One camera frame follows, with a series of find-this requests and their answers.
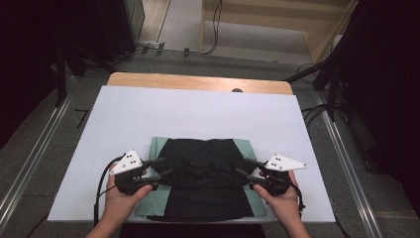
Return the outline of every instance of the floor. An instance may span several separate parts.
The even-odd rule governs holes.
[[[218,48],[211,56],[184,58],[184,48],[198,51],[200,19],[197,15],[199,11],[188,11],[188,14],[185,11],[191,8],[200,9],[201,1],[144,0],[147,16],[148,12],[152,11],[148,8],[151,2],[158,2],[162,7],[158,7],[159,13],[154,12],[157,15],[156,23],[148,22],[151,18],[147,17],[143,29],[145,34],[140,38],[139,46],[157,47],[164,43],[165,50],[174,52],[164,53],[161,57],[151,52],[129,56],[118,65],[120,70],[280,80],[310,66],[307,63],[311,63],[311,59],[299,32],[273,31],[232,24],[220,25]],[[233,33],[235,36],[244,37],[233,40],[230,38]],[[213,36],[209,34],[205,39],[206,49],[209,49],[213,44]],[[25,191],[20,194],[20,199],[10,206],[13,213],[9,214],[9,222],[0,226],[1,237],[22,237],[28,234],[49,211],[54,194],[65,174],[66,165],[71,160],[83,131],[83,126],[77,128],[82,117],[79,110],[92,108],[100,86],[106,84],[108,77],[109,74],[103,69],[91,68],[85,77],[72,80],[75,82],[72,98],[66,104],[60,122],[52,128],[52,137],[48,138],[49,142],[40,155],[33,156],[32,150],[45,125],[49,123],[51,115],[56,113],[52,107],[54,93],[40,104],[0,151],[0,160],[3,163],[0,169],[2,197],[7,194],[9,187],[16,183],[19,171],[26,166],[25,161],[39,156],[39,160],[33,165],[34,170],[28,174],[30,180],[27,184],[21,184],[26,188]],[[307,83],[313,79],[313,75],[309,75],[292,84],[301,108],[319,104],[319,95],[327,93],[313,91],[310,83]],[[352,131],[340,116],[337,115],[336,118],[335,126],[345,145],[346,158],[350,160],[356,183],[360,183],[360,189],[365,196],[363,199],[367,201],[363,204],[367,204],[374,214],[372,222],[376,225],[378,233],[369,231],[368,225],[365,224],[365,207],[359,207],[358,192],[352,189],[355,177],[349,177],[345,172],[346,163],[340,159],[337,151],[340,145],[337,146],[331,139],[333,132],[328,130],[328,117],[321,115],[313,121],[309,133],[330,202],[344,230],[352,237],[420,237],[420,221],[400,184],[387,175],[367,171],[363,152]],[[306,225],[313,237],[344,236],[337,224]],[[44,222],[34,237],[78,237],[87,234],[91,227],[92,224],[89,223]],[[278,224],[264,224],[262,228],[267,237],[285,237]]]

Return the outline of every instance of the wrist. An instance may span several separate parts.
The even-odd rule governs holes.
[[[106,219],[99,220],[98,224],[92,229],[92,231],[87,235],[87,238],[105,238],[111,237],[117,230],[118,225],[115,225],[111,222],[107,222]]]
[[[280,223],[284,227],[285,231],[287,232],[287,236],[289,238],[310,237],[300,217],[298,218],[294,217],[293,219],[288,219],[286,222],[280,221]]]

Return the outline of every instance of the handheld controller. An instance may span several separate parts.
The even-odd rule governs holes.
[[[153,190],[158,188],[158,183],[169,176],[173,170],[160,173],[156,177],[142,178],[144,171],[154,163],[159,163],[164,158],[154,161],[142,161],[134,150],[129,151],[124,158],[111,170],[110,175],[115,176],[115,185],[118,190],[127,195],[133,195],[141,187],[151,185]]]
[[[265,190],[268,191],[272,196],[279,196],[285,194],[289,187],[292,186],[299,196],[299,212],[305,208],[302,200],[302,192],[295,184],[293,184],[288,171],[306,169],[308,168],[306,164],[294,161],[288,157],[278,154],[275,154],[265,163],[251,160],[248,161],[255,163],[256,167],[264,173],[263,178],[257,178],[250,176],[246,172],[236,168],[238,173],[247,177],[251,189],[254,189],[254,185],[259,184],[264,187]]]

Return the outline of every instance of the black cable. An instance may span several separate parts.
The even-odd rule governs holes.
[[[310,124],[312,123],[313,120],[315,120],[319,115],[321,115],[322,112],[326,111],[326,108],[321,108],[318,109],[317,112],[315,112],[310,118],[309,120],[306,122],[306,127],[308,128],[310,126]]]
[[[93,226],[96,226],[99,222],[99,197],[103,194],[103,192],[101,193],[101,188],[102,188],[102,182],[105,178],[105,175],[107,174],[109,168],[111,168],[111,166],[114,163],[116,163],[118,161],[121,161],[121,159],[123,159],[123,157],[125,155],[126,154],[124,154],[122,157],[118,157],[118,158],[115,158],[114,160],[112,160],[108,164],[108,166],[106,166],[104,172],[102,173],[101,180],[99,181],[98,189],[96,191],[96,201],[95,201],[95,204],[93,205]]]
[[[314,109],[316,109],[316,108],[319,108],[319,107],[326,107],[326,106],[327,106],[327,104],[320,104],[320,105],[316,105],[316,106],[314,106],[314,107],[310,107],[310,108],[302,109],[302,110],[300,110],[300,111],[301,111],[301,112],[312,111],[312,110],[314,110]]]
[[[341,224],[339,218],[337,217],[336,213],[334,214],[334,218],[336,218],[336,224],[338,225],[338,227],[340,228],[340,230],[342,231],[344,237],[346,238],[351,238],[350,235],[346,232],[346,230],[344,229],[343,225]]]
[[[217,17],[217,25],[216,25],[216,15],[219,11],[219,15]],[[214,44],[210,51],[206,53],[202,53],[202,55],[209,55],[214,52],[217,48],[217,44],[219,43],[219,23],[220,23],[220,16],[222,15],[222,0],[219,1],[219,3],[216,6],[216,10],[214,11],[213,15],[213,32],[214,32]]]
[[[337,86],[337,96],[343,97],[345,91],[347,90],[347,88],[349,87],[349,85],[345,82],[343,82],[343,80],[339,80],[339,84]]]
[[[148,47],[139,47],[139,48],[137,48],[133,53],[129,53],[129,54],[127,54],[127,55],[125,55],[125,57],[127,57],[127,56],[131,56],[131,55],[133,55],[133,54],[136,54],[136,53],[140,53],[140,52],[142,52],[143,50],[145,50],[145,49],[147,49],[148,51],[157,51],[157,52],[174,52],[174,53],[183,53],[183,54],[185,54],[185,51],[179,51],[179,50],[166,50],[166,49],[154,49],[154,48],[148,48]],[[203,54],[201,54],[201,53],[199,53],[199,52],[188,52],[189,54],[198,54],[198,55],[203,55]]]
[[[28,233],[27,238],[30,238],[34,234],[34,232],[38,229],[38,227],[40,227],[40,225],[43,224],[43,222],[47,220],[49,215],[50,215],[50,212],[47,212],[47,214],[43,216],[43,218],[41,218],[41,220]]]
[[[101,197],[105,192],[107,192],[107,191],[109,191],[109,190],[111,190],[112,188],[114,188],[114,187],[116,187],[116,185],[113,185],[113,186],[111,186],[110,188],[108,188],[108,189],[106,189],[106,190],[104,190],[104,191],[102,191],[101,192],[101,194],[99,194],[99,197]]]
[[[297,195],[299,196],[298,209],[299,209],[299,212],[301,212],[303,210],[303,208],[306,207],[303,204],[302,192],[300,191],[299,187],[297,187],[292,181],[290,182],[290,185],[294,188],[294,190],[296,191]]]
[[[311,124],[311,122],[316,118],[316,116],[319,115],[319,112],[323,111],[323,110],[325,110],[325,109],[324,108],[316,108],[316,109],[310,111],[308,114],[306,114],[306,116],[304,118],[306,128],[308,128],[309,125]]]
[[[299,70],[303,67],[303,66],[306,66],[306,65],[315,65],[313,62],[309,62],[309,63],[304,63],[304,64],[301,64],[298,68],[297,68],[297,70],[296,70],[296,73],[298,73],[299,72]],[[302,78],[300,78],[300,80],[302,80],[303,82],[305,82],[305,83],[312,83],[312,82],[310,82],[310,81],[306,81],[305,79],[303,79],[303,77]]]

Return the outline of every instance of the finger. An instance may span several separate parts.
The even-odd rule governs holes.
[[[273,197],[261,185],[254,185],[253,189],[266,202],[271,203],[271,201],[273,200]]]
[[[296,176],[294,175],[294,171],[289,171],[290,180],[293,182],[295,186],[299,186],[296,180]]]
[[[153,187],[151,185],[145,185],[142,188],[140,188],[136,193],[134,193],[131,198],[135,203],[139,202],[143,198],[145,198],[149,192],[151,192]]]
[[[106,188],[111,188],[112,186],[115,185],[115,177],[108,175],[108,182],[106,183]]]

